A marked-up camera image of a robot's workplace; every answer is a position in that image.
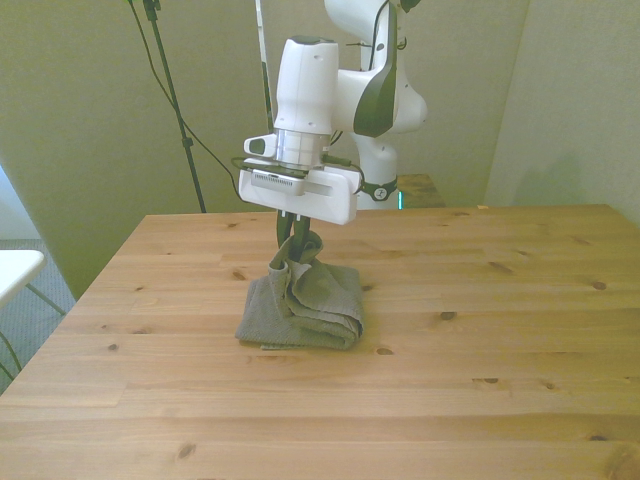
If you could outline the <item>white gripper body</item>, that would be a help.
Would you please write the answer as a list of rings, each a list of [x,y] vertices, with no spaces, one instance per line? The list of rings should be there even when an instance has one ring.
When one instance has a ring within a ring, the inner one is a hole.
[[[335,224],[355,218],[360,174],[325,167],[303,178],[270,173],[263,169],[242,171],[239,193],[243,200]]]

